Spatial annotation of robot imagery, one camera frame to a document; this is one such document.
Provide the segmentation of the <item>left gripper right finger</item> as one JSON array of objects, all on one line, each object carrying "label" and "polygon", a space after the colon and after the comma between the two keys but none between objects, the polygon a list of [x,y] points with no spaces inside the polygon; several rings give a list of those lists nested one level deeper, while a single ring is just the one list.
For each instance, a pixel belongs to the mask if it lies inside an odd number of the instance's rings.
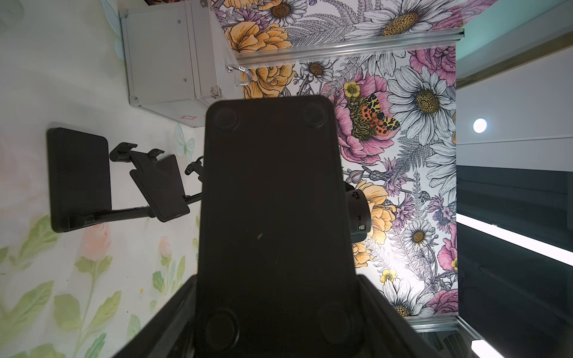
[{"label": "left gripper right finger", "polygon": [[439,356],[366,276],[359,274],[358,282],[363,317],[363,346],[358,357]]}]

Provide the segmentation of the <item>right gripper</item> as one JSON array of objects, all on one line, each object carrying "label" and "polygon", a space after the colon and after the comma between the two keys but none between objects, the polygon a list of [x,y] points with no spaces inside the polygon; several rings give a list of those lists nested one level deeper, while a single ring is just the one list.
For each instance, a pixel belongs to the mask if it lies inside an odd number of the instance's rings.
[{"label": "right gripper", "polygon": [[345,183],[346,203],[349,212],[349,228],[353,244],[362,243],[372,229],[372,217],[368,200],[361,189]]}]

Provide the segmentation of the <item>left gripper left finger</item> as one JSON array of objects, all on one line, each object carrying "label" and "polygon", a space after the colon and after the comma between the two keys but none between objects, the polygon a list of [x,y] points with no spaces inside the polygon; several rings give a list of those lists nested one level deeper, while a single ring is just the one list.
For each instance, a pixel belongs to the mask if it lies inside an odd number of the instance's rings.
[{"label": "left gripper left finger", "polygon": [[194,357],[197,277],[194,275],[116,357]]}]

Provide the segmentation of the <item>phone stand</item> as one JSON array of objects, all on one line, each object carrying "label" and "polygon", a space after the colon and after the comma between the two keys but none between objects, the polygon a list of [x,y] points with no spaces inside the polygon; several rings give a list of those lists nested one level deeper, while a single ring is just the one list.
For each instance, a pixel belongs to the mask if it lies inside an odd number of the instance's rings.
[{"label": "phone stand", "polygon": [[358,278],[333,104],[220,101],[207,112],[198,357],[353,357]]},{"label": "phone stand", "polygon": [[[139,152],[137,144],[109,147],[105,137],[69,128],[46,132],[52,230],[62,234],[109,222],[151,218],[169,222],[190,213],[201,193],[188,195],[182,177],[203,179],[201,159],[180,170],[175,155],[161,149]],[[113,208],[112,163],[130,165],[129,177],[146,201],[139,207]]]}]

